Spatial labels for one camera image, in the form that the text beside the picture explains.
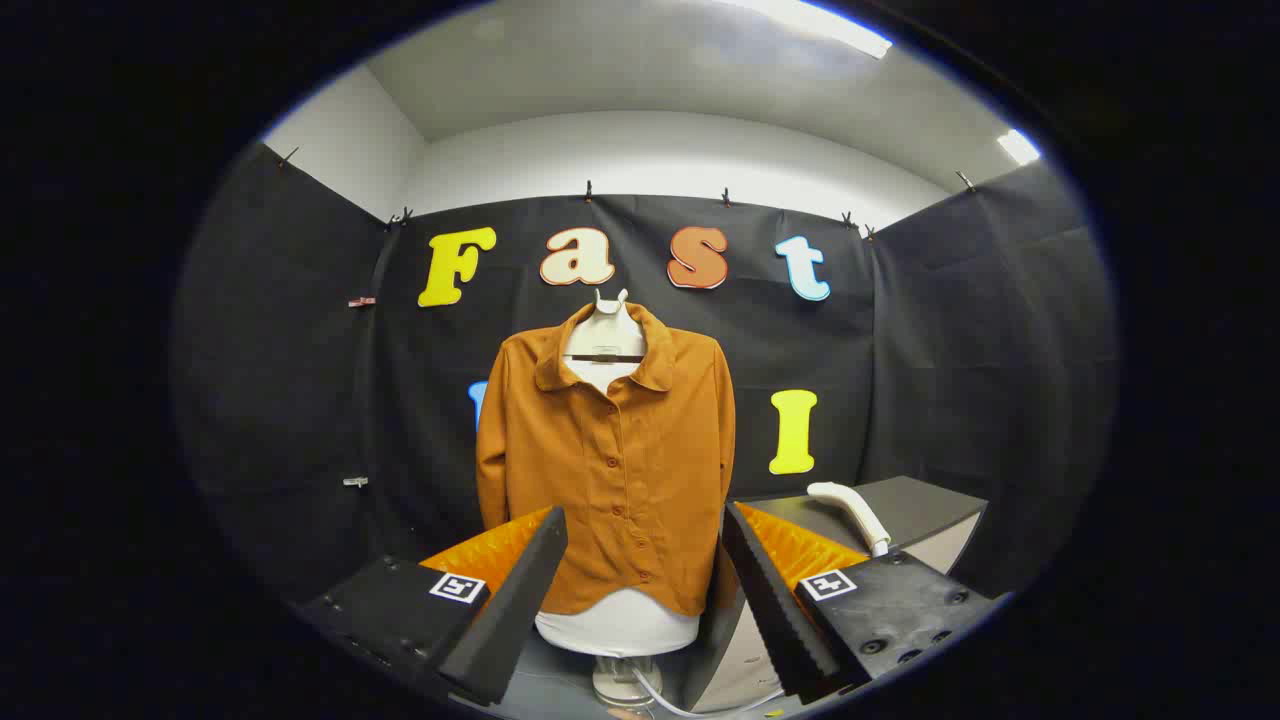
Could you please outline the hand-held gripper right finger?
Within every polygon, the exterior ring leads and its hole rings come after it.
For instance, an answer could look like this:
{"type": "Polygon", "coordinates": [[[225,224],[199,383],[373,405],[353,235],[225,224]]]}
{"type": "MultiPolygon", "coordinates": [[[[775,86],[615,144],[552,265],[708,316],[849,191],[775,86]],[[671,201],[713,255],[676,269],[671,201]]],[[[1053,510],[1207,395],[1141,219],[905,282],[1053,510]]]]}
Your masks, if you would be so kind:
{"type": "Polygon", "coordinates": [[[923,665],[1000,606],[906,551],[872,557],[740,502],[722,544],[783,693],[804,705],[923,665]]]}

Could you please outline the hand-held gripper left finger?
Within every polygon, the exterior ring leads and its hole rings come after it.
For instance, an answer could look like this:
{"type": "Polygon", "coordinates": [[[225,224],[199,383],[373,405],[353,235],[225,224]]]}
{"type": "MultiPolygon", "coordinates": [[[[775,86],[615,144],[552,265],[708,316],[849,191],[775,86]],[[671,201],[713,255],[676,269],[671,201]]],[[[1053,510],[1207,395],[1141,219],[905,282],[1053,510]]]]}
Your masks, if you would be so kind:
{"type": "Polygon", "coordinates": [[[300,616],[374,671],[443,702],[499,702],[568,544],[564,510],[522,515],[429,559],[385,556],[300,616]]]}

